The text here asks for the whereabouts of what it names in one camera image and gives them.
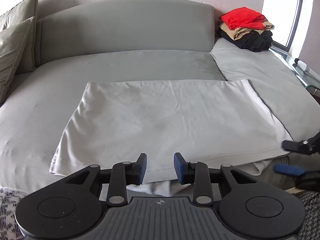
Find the light grey sweatshirt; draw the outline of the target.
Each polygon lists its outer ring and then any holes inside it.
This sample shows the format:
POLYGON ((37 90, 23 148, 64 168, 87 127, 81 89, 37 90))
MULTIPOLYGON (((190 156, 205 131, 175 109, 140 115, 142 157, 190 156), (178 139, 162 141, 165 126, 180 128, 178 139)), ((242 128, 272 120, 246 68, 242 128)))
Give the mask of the light grey sweatshirt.
POLYGON ((89 82, 49 171, 68 176, 88 165, 111 168, 147 155, 141 191, 171 195, 174 154, 258 176, 285 154, 290 135, 247 80, 89 82))

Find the glass side table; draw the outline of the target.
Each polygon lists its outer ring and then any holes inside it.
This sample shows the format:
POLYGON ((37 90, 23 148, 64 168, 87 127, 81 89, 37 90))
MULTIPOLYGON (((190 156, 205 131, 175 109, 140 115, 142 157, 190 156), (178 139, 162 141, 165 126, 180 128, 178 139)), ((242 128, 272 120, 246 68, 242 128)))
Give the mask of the glass side table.
POLYGON ((272 51, 272 53, 274 53, 274 55, 276 55, 276 57, 281 60, 282 63, 287 66, 287 68, 289 68, 289 70, 291 70, 291 72, 293 72, 293 74, 298 78, 298 80, 302 83, 306 90, 312 96, 319 99, 319 75, 310 67, 310 71, 308 73, 296 70, 293 67, 295 59, 294 57, 276 47, 271 47, 270 50, 272 51))

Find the white black marker pen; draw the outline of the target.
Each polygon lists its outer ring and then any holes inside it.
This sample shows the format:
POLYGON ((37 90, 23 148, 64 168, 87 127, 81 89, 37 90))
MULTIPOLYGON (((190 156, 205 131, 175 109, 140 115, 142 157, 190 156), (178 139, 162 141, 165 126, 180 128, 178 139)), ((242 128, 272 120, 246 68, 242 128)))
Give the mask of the white black marker pen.
POLYGON ((296 70, 299 70, 299 71, 302 71, 302 72, 309 72, 310 71, 310 68, 308 67, 308 65, 301 61, 299 58, 295 58, 294 59, 294 64, 293 64, 293 67, 296 69, 296 70))

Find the grey fabric sofa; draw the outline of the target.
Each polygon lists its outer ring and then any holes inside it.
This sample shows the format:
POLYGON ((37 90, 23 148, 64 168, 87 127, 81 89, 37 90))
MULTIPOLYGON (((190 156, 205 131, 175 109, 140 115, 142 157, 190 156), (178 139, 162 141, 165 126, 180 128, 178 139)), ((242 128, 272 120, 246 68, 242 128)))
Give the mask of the grey fabric sofa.
MULTIPOLYGON (((35 69, 16 74, 1 105, 1 187, 34 192, 64 177, 49 168, 89 82, 247 80, 290 135, 319 131, 319 104, 271 51, 215 37, 214 8, 184 0, 109 0, 36 21, 35 69)), ((280 186, 274 163, 258 175, 280 186)))

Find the red folded garment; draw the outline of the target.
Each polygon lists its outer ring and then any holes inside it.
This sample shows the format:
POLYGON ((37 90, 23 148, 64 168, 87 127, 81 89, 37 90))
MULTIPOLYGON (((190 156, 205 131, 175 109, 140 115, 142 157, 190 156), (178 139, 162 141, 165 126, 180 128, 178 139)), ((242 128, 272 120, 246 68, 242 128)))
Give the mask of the red folded garment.
POLYGON ((221 15, 219 20, 225 23, 230 30, 235 30, 236 28, 263 30, 263 22, 266 17, 257 11, 241 7, 221 15))

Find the front olive cushion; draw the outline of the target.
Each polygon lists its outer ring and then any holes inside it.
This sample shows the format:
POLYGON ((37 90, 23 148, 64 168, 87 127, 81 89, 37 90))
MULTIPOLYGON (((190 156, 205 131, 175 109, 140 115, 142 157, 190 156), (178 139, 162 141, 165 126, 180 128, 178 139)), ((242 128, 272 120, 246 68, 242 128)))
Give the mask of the front olive cushion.
POLYGON ((20 64, 35 17, 1 31, 1 105, 20 64))

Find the olive cushion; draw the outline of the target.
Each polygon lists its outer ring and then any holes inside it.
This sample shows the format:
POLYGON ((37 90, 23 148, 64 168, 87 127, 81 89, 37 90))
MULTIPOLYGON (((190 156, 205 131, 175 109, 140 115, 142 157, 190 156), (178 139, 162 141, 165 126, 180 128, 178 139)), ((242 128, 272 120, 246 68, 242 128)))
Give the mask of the olive cushion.
POLYGON ((1 105, 20 64, 35 17, 1 31, 1 105))
POLYGON ((28 18, 34 17, 33 24, 29 29, 29 36, 25 44, 25 49, 17 67, 16 74, 32 72, 35 69, 34 45, 36 35, 36 21, 38 12, 38 0, 23 0, 11 10, 1 15, 1 31, 19 24, 28 18))

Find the rear olive cushion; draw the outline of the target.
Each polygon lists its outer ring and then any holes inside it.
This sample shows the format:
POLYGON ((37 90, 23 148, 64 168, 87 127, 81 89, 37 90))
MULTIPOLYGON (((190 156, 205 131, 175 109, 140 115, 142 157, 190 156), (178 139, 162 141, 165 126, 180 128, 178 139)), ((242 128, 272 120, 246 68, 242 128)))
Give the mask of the rear olive cushion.
POLYGON ((16 74, 32 72, 35 69, 34 45, 36 35, 36 21, 38 12, 38 0, 23 0, 11 10, 1 15, 1 31, 19 24, 28 18, 34 17, 33 24, 29 29, 29 36, 25 44, 25 49, 17 67, 16 74))

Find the window frame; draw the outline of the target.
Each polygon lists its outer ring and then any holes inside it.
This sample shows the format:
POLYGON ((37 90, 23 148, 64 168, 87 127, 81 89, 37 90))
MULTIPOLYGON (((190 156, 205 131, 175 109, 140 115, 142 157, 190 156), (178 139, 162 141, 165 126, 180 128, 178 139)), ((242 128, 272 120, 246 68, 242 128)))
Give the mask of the window frame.
POLYGON ((264 0, 263 11, 270 12, 275 25, 274 46, 288 52, 295 36, 303 0, 264 0))

